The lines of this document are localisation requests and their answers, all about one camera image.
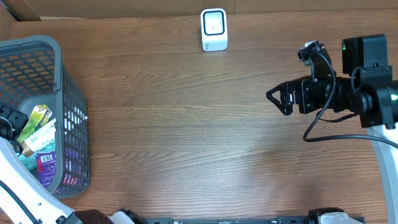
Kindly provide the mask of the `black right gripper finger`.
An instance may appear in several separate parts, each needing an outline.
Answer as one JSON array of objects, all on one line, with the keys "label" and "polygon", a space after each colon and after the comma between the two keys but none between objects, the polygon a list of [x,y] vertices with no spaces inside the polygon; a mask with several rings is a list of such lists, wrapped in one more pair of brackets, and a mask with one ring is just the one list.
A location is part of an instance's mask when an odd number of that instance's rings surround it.
[{"label": "black right gripper finger", "polygon": [[280,92],[281,95],[286,95],[294,92],[294,83],[293,82],[283,82],[271,90],[267,91],[266,96],[272,96],[277,91]]},{"label": "black right gripper finger", "polygon": [[292,93],[279,90],[280,99],[278,100],[276,97],[273,97],[273,94],[276,93],[277,90],[270,90],[266,93],[266,97],[270,100],[283,115],[290,115],[293,113],[293,105],[294,105],[294,95]]}]

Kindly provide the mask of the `green juice pouch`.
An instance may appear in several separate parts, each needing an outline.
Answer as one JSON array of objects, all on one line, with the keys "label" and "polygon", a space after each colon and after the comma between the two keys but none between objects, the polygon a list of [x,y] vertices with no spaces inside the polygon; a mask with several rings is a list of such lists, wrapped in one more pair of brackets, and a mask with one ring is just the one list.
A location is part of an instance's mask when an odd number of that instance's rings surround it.
[{"label": "green juice pouch", "polygon": [[39,128],[47,124],[52,117],[52,110],[47,105],[36,105],[32,110],[27,124],[17,140],[22,143]]}]

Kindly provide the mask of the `teal snack packet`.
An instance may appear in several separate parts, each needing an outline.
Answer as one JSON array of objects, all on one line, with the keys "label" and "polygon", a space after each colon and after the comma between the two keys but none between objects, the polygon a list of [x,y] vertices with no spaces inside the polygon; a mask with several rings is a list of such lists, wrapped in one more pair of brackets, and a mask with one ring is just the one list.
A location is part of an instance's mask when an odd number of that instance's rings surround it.
[{"label": "teal snack packet", "polygon": [[20,159],[20,161],[22,162],[22,164],[25,166],[25,168],[27,170],[33,170],[37,167],[37,162],[36,162],[36,158],[35,158],[35,156],[37,154],[48,153],[48,152],[53,152],[53,151],[55,151],[55,143],[47,146],[44,149],[41,149],[41,150],[35,152],[33,155],[31,155],[29,157],[25,157],[25,156],[21,155],[18,158]]}]

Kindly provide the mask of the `white tube gold cap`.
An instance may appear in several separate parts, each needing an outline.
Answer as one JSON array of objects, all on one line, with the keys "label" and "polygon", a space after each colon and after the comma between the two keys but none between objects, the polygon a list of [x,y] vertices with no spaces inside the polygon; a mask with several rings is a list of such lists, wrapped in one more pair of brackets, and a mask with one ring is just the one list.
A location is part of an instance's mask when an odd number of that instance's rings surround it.
[{"label": "white tube gold cap", "polygon": [[22,142],[22,155],[24,157],[30,157],[34,153],[45,149],[51,143],[54,143],[56,132],[55,122],[56,119],[54,118],[38,130],[36,130],[36,132],[31,134]]}]

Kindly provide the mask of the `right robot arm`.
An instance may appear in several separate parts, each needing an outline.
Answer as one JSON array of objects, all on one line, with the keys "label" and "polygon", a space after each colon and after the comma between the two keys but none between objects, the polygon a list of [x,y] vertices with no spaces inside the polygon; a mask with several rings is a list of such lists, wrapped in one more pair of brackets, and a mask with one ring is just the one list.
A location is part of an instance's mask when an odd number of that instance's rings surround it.
[{"label": "right robot arm", "polygon": [[[388,63],[387,39],[384,34],[352,37],[344,39],[341,48],[345,77],[336,75],[325,45],[313,40],[297,52],[311,73],[280,83],[267,91],[266,97],[286,116],[292,114],[294,105],[302,114],[316,112],[303,134],[305,142],[369,140],[379,164],[387,221],[397,223],[397,81]],[[338,123],[359,116],[367,133],[310,138],[326,110],[350,112],[336,119]]]}]

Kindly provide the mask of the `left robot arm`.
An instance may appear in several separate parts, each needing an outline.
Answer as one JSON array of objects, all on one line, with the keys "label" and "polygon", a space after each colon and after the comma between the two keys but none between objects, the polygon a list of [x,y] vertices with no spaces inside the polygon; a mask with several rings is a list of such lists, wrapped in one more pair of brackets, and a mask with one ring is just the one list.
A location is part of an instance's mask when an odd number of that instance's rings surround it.
[{"label": "left robot arm", "polygon": [[1,209],[14,223],[146,222],[131,210],[120,209],[109,217],[95,209],[76,212],[57,200],[17,158],[16,135],[26,122],[26,114],[1,104]]}]

